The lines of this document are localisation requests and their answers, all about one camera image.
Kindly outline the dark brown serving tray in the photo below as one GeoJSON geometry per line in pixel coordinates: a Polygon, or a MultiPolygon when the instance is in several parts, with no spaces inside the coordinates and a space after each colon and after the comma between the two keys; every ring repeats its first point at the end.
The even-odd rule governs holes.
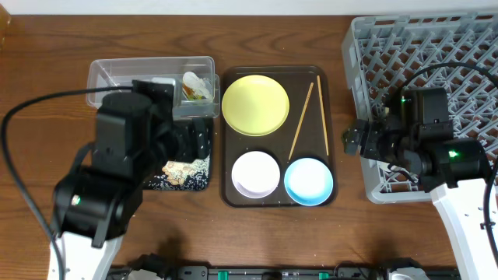
{"type": "Polygon", "coordinates": [[[224,120],[221,121],[219,133],[222,138],[220,146],[220,150],[222,151],[220,157],[221,197],[226,204],[234,208],[297,207],[299,204],[294,202],[286,193],[283,178],[280,179],[278,187],[269,196],[251,199],[244,197],[235,189],[231,180],[231,170],[235,161],[244,153],[262,151],[268,153],[276,160],[282,176],[285,175],[287,167],[293,161],[305,157],[322,161],[334,173],[333,129],[331,113],[327,108],[329,101],[327,76],[321,68],[315,65],[239,66],[230,68],[224,73],[222,91],[226,91],[232,82],[246,75],[265,75],[279,82],[289,97],[289,114],[285,123],[280,128],[269,135],[261,137],[242,135],[234,131],[224,120]],[[317,75],[321,77],[329,156],[326,155],[324,144],[317,75]],[[311,82],[314,83],[314,88],[310,95],[293,156],[291,160],[288,160],[296,126],[300,119],[301,110],[311,82]]]}

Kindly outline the grey dishwasher rack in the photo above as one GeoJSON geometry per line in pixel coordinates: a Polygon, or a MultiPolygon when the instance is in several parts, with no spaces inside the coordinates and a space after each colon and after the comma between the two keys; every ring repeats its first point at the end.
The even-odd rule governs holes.
{"type": "MultiPolygon", "coordinates": [[[[497,14],[366,16],[355,18],[342,42],[347,85],[359,119],[384,117],[384,101],[421,68],[463,62],[497,74],[497,14]]],[[[475,138],[491,163],[497,158],[497,88],[482,74],[443,68],[411,87],[447,90],[454,134],[475,138]]]]}

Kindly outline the clear plastic bin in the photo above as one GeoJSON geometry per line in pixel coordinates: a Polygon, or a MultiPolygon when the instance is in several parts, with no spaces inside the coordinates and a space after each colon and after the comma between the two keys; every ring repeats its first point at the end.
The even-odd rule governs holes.
{"type": "Polygon", "coordinates": [[[209,56],[100,59],[91,63],[87,87],[130,86],[133,80],[150,81],[154,77],[171,77],[181,85],[181,105],[173,108],[174,119],[219,116],[219,76],[209,56]],[[211,100],[187,100],[182,92],[185,72],[194,72],[206,83],[211,100]]]}

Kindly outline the green snack wrapper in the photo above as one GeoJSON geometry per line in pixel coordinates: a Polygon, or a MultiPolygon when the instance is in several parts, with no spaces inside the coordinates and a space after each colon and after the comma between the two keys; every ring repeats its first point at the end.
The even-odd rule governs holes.
{"type": "Polygon", "coordinates": [[[210,93],[204,86],[190,87],[183,84],[182,92],[188,100],[207,100],[210,98],[210,93]]]}

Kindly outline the pink bowl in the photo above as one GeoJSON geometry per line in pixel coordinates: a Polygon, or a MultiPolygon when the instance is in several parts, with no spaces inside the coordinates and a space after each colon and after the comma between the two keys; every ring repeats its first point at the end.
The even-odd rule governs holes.
{"type": "Polygon", "coordinates": [[[231,180],[244,197],[264,198],[279,185],[279,164],[266,152],[246,152],[233,164],[231,180]]]}

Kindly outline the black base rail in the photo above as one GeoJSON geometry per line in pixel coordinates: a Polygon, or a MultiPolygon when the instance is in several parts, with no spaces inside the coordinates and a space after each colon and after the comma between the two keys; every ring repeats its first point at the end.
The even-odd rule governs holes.
{"type": "Polygon", "coordinates": [[[112,268],[107,279],[179,279],[179,280],[262,280],[262,279],[384,279],[381,271],[368,268],[354,268],[352,265],[333,269],[297,269],[297,268],[207,268],[205,266],[184,266],[177,272],[165,274],[152,269],[132,270],[131,268],[112,268]]]}

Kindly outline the white tissue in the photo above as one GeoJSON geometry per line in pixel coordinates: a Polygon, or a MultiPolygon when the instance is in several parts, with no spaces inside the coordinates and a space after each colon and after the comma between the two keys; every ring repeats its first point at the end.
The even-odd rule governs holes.
{"type": "Polygon", "coordinates": [[[182,85],[183,84],[186,84],[187,86],[190,86],[190,87],[204,86],[209,91],[204,80],[199,78],[194,72],[185,72],[184,73],[183,78],[182,78],[182,85]]]}

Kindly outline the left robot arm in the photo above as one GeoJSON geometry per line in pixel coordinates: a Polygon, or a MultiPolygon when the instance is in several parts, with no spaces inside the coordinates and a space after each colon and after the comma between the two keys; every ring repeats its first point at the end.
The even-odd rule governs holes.
{"type": "Polygon", "coordinates": [[[167,79],[106,89],[94,141],[54,189],[50,279],[106,278],[142,203],[142,185],[169,161],[210,155],[213,119],[175,120],[176,88],[167,79]]]}

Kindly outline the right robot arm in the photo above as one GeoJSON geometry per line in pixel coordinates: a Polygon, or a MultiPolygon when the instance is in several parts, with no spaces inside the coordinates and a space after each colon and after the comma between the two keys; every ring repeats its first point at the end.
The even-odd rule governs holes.
{"type": "Polygon", "coordinates": [[[463,279],[497,275],[497,166],[480,141],[455,138],[443,88],[402,90],[382,121],[357,119],[345,153],[415,174],[443,220],[463,279]]]}

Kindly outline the yellow plate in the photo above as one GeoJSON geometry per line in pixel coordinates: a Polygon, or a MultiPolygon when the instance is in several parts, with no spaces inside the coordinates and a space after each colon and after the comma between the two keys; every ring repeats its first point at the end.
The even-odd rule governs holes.
{"type": "Polygon", "coordinates": [[[247,75],[232,82],[222,99],[226,123],[246,136],[264,136],[280,128],[289,114],[284,87],[265,75],[247,75]]]}

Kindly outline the blue bowl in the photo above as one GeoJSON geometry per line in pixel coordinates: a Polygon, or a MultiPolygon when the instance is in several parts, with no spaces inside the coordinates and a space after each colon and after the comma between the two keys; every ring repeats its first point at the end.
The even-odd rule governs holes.
{"type": "Polygon", "coordinates": [[[323,204],[334,190],[334,178],[328,166],[314,158],[302,158],[290,164],[283,182],[290,198],[303,206],[323,204]]]}

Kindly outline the food scraps pile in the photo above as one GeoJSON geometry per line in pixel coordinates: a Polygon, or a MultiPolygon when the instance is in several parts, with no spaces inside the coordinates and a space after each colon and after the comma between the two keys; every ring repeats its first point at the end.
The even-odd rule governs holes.
{"type": "Polygon", "coordinates": [[[192,163],[169,161],[145,186],[155,191],[203,191],[210,181],[210,156],[192,163]]]}

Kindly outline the wooden chopstick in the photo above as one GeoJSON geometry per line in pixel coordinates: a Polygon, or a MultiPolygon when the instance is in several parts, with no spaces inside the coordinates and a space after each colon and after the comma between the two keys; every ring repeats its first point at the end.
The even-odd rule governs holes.
{"type": "Polygon", "coordinates": [[[314,83],[311,82],[310,86],[309,86],[309,89],[307,91],[307,96],[306,96],[306,99],[304,101],[303,108],[301,110],[300,119],[299,119],[298,124],[296,126],[295,134],[294,134],[294,137],[293,137],[293,143],[291,145],[291,149],[290,149],[289,155],[288,155],[288,160],[291,160],[291,158],[293,156],[293,152],[294,152],[294,149],[295,149],[295,146],[296,146],[297,139],[298,139],[299,134],[300,134],[300,129],[302,127],[303,119],[304,119],[304,116],[305,116],[305,113],[306,113],[306,110],[307,110],[307,105],[309,103],[310,95],[312,93],[313,88],[314,88],[314,83]]]}
{"type": "Polygon", "coordinates": [[[318,97],[319,97],[319,101],[320,101],[321,122],[322,122],[322,130],[323,130],[323,136],[324,136],[325,150],[326,150],[326,155],[329,156],[328,132],[327,132],[327,125],[326,125],[326,118],[324,115],[324,102],[323,102],[323,94],[322,94],[322,88],[321,88],[321,77],[319,75],[317,75],[317,87],[318,87],[318,97]]]}

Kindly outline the black waste tray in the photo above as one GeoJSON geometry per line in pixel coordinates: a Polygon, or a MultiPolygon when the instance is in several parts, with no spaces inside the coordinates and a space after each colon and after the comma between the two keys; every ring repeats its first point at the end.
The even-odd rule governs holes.
{"type": "Polygon", "coordinates": [[[144,185],[145,190],[155,191],[203,191],[209,185],[212,164],[213,119],[193,118],[189,144],[185,158],[169,160],[161,172],[144,185]]]}

